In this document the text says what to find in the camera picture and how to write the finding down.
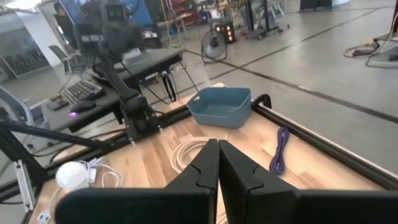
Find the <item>computer keyboard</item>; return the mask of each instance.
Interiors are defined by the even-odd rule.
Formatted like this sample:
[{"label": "computer keyboard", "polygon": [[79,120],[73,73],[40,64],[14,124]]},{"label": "computer keyboard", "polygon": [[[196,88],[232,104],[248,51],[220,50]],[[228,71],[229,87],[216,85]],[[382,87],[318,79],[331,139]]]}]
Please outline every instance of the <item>computer keyboard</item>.
[{"label": "computer keyboard", "polygon": [[65,97],[73,104],[82,100],[96,100],[106,94],[105,90],[97,84],[81,80],[63,91]]}]

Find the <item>floor stripe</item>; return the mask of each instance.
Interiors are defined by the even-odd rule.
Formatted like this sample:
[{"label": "floor stripe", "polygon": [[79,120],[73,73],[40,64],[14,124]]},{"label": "floor stripe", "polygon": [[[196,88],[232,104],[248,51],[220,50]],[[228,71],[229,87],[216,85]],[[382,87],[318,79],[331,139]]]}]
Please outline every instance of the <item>floor stripe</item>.
[{"label": "floor stripe", "polygon": [[[319,97],[321,99],[324,99],[324,100],[339,104],[341,106],[345,106],[347,108],[351,108],[353,110],[360,111],[360,112],[366,113],[368,115],[371,115],[371,116],[374,116],[374,117],[377,117],[377,118],[380,118],[380,119],[383,119],[383,120],[386,120],[386,121],[390,121],[392,123],[397,124],[398,123],[398,117],[396,117],[396,116],[393,116],[393,115],[390,115],[390,114],[387,114],[387,113],[383,113],[381,111],[377,111],[377,110],[374,110],[374,109],[371,109],[371,108],[368,108],[368,107],[365,107],[365,106],[357,105],[355,103],[352,103],[352,102],[349,102],[349,101],[346,101],[346,100],[341,100],[341,99],[335,98],[334,96],[326,95],[326,94],[318,92],[318,91],[313,91],[313,90],[310,90],[308,88],[302,87],[300,85],[296,85],[296,84],[293,84],[293,83],[290,83],[290,82],[287,82],[287,81],[280,80],[278,78],[274,78],[274,77],[271,77],[271,76],[268,76],[268,75],[265,75],[265,74],[262,74],[262,73],[259,73],[259,72],[254,72],[252,70],[244,68],[245,66],[247,66],[247,65],[249,65],[249,64],[251,64],[253,62],[257,62],[257,61],[259,61],[261,59],[264,59],[264,58],[269,57],[271,55],[277,54],[277,53],[279,53],[279,52],[281,52],[281,51],[283,51],[283,50],[285,50],[285,49],[287,49],[289,47],[293,47],[293,46],[298,45],[298,44],[300,44],[302,42],[305,42],[306,40],[310,40],[310,39],[312,39],[312,38],[314,38],[314,37],[316,37],[318,35],[324,34],[324,33],[328,32],[328,31],[330,31],[332,29],[335,29],[335,28],[339,27],[339,26],[342,26],[344,24],[352,22],[352,21],[354,21],[356,19],[359,19],[361,17],[367,16],[367,15],[373,13],[373,12],[376,12],[377,10],[379,10],[379,9],[374,9],[374,10],[372,10],[370,12],[367,12],[365,14],[362,14],[362,15],[360,15],[358,17],[352,18],[349,21],[342,22],[341,24],[338,24],[338,25],[333,26],[331,28],[325,29],[325,30],[323,30],[323,31],[321,31],[321,32],[319,32],[317,34],[311,35],[310,37],[307,37],[307,38],[301,40],[297,44],[292,44],[292,45],[288,45],[288,46],[282,47],[279,50],[276,50],[276,51],[271,52],[271,53],[269,53],[267,55],[259,57],[259,58],[255,59],[255,60],[250,61],[248,63],[245,63],[244,65],[241,65],[241,66],[236,66],[236,65],[233,65],[233,64],[228,63],[228,62],[220,61],[220,63],[223,63],[223,64],[228,65],[230,67],[233,67],[235,69],[232,69],[232,70],[230,70],[230,71],[228,71],[226,73],[224,72],[224,73],[222,73],[222,74],[220,74],[220,75],[218,75],[217,77],[214,77],[214,78],[218,78],[218,77],[220,77],[222,75],[226,75],[227,73],[233,72],[235,70],[242,70],[244,72],[250,73],[250,74],[255,75],[257,77],[265,78],[266,80],[270,80],[270,81],[278,83],[280,85],[287,86],[287,87],[293,88],[295,90],[298,90],[298,91],[301,91],[301,92],[304,92],[304,93],[308,93],[309,95],[316,96],[316,97]],[[190,50],[188,50],[188,52],[190,52],[191,54],[200,55],[200,54],[198,54],[196,52],[192,52]]]}]

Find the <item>white wall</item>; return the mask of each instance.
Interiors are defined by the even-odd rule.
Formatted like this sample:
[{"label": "white wall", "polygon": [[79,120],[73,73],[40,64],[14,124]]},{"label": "white wall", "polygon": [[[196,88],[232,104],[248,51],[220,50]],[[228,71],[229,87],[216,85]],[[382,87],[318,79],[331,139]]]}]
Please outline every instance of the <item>white wall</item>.
[{"label": "white wall", "polygon": [[49,49],[51,45],[57,45],[63,49],[61,43],[53,33],[50,25],[46,21],[39,8],[35,8],[37,14],[28,14],[17,12],[25,28],[28,30],[32,38],[35,40],[37,46],[44,54],[49,64],[54,67],[61,64],[57,56]]},{"label": "white wall", "polygon": [[62,44],[65,45],[65,41],[62,39],[61,33],[58,30],[58,24],[57,21],[54,18],[54,14],[56,14],[55,9],[54,9],[54,3],[50,2],[47,4],[42,4],[39,6],[40,11],[42,12],[43,16],[45,17],[45,20],[47,20],[48,24],[50,25],[50,28],[52,29],[53,33],[57,37],[58,41]]},{"label": "white wall", "polygon": [[17,14],[9,13],[0,16],[0,33],[21,28],[24,28],[24,23],[19,19]]}]

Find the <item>coiled purple rope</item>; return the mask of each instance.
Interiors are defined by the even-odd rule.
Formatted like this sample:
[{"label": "coiled purple rope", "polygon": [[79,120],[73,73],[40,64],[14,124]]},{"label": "coiled purple rope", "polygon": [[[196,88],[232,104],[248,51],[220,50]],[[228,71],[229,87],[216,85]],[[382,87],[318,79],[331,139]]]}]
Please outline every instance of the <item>coiled purple rope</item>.
[{"label": "coiled purple rope", "polygon": [[284,149],[289,140],[289,130],[287,128],[280,128],[278,130],[278,146],[276,153],[269,164],[269,171],[281,175],[285,172]]}]

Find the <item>computer mouse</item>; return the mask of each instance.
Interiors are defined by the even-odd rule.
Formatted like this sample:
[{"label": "computer mouse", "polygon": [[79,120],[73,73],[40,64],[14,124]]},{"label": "computer mouse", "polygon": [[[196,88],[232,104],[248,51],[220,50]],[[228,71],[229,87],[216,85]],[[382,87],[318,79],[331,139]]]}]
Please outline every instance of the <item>computer mouse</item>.
[{"label": "computer mouse", "polygon": [[91,110],[95,107],[95,101],[83,100],[79,101],[77,104],[70,108],[71,113],[82,113]]}]

